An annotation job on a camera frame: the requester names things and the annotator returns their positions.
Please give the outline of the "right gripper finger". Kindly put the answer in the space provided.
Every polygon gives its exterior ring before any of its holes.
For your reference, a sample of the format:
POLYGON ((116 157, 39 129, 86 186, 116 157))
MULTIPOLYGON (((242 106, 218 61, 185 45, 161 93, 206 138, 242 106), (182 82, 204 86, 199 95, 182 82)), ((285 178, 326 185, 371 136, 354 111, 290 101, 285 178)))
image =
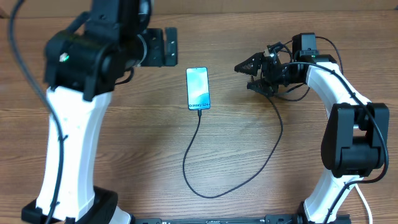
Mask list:
POLYGON ((239 63, 234 67, 234 71, 246 75, 257 76, 258 71, 261 69, 264 54, 262 52, 255 53, 247 60, 239 63))
POLYGON ((252 80, 247 84, 248 90, 253 90, 257 93, 260 93, 266 97, 273 97, 275 91, 273 90, 272 86, 265 81, 264 79, 252 80))

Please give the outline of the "blue Galaxy smartphone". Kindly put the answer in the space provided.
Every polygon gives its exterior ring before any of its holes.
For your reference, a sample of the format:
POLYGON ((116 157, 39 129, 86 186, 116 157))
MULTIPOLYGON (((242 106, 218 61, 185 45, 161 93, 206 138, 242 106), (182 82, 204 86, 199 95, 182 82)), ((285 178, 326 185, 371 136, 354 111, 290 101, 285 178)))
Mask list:
POLYGON ((187 98, 189 110, 211 108, 208 69, 195 67, 186 69, 187 98))

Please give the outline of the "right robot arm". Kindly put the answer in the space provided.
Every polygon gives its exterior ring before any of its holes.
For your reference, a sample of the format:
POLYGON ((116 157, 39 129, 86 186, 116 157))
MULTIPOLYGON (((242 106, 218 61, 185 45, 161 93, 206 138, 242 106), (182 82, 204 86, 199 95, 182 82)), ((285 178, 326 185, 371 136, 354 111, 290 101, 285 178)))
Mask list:
POLYGON ((338 210, 352 189, 373 182, 371 172, 386 173, 389 108, 373 103, 345 78, 340 55, 321 54, 317 35, 301 33, 287 43, 268 45, 237 64, 251 76, 247 88, 266 98, 306 85, 322 100, 328 118, 321 144, 324 171, 312 194, 294 214, 266 215, 266 223, 349 223, 338 210))

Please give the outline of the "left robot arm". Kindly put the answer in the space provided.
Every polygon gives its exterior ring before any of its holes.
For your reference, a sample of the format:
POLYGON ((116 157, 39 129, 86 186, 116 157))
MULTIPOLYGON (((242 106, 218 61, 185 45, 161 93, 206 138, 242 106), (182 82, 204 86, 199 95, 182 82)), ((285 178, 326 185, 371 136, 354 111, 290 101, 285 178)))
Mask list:
POLYGON ((177 30, 149 28, 154 3, 93 1, 45 46, 39 96, 50 111, 44 181, 21 211, 27 223, 134 223, 118 195, 94 185, 100 129, 117 85, 136 67, 173 67, 177 30))

